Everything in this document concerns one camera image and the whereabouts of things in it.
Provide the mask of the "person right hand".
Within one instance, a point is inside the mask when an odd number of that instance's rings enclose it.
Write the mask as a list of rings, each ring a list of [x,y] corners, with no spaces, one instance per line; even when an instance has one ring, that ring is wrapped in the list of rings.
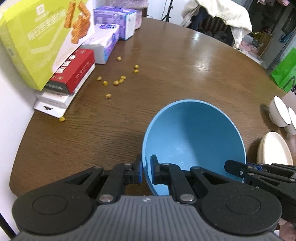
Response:
[[[295,241],[296,231],[293,224],[282,218],[280,219],[278,224],[280,225],[280,238],[285,241]]]

